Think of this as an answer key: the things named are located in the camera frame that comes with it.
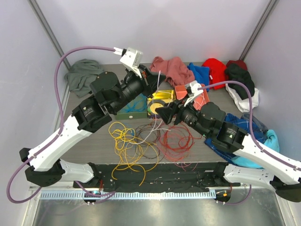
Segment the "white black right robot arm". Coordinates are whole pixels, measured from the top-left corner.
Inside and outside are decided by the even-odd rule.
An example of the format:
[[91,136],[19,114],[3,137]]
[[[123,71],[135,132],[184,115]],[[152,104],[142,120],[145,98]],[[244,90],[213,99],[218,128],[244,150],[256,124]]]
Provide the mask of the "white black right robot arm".
[[226,122],[226,113],[209,102],[195,110],[192,104],[174,101],[156,108],[156,113],[165,124],[186,123],[189,127],[209,138],[223,152],[247,158],[260,169],[250,169],[227,164],[212,174],[213,182],[223,186],[227,182],[244,183],[270,189],[291,202],[301,201],[301,163],[260,144],[253,135]]

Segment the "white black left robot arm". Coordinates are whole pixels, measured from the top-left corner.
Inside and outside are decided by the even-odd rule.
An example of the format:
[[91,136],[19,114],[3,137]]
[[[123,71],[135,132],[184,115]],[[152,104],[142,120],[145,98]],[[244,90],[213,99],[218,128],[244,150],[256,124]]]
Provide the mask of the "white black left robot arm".
[[123,107],[143,94],[151,97],[166,78],[161,72],[151,72],[144,65],[138,72],[126,70],[120,81],[113,72],[103,72],[90,84],[92,95],[83,100],[63,123],[42,144],[33,149],[23,148],[19,154],[23,162],[28,161],[26,179],[40,187],[57,182],[78,182],[84,188],[97,187],[101,174],[93,163],[76,164],[61,159],[79,141],[97,132],[112,121]]

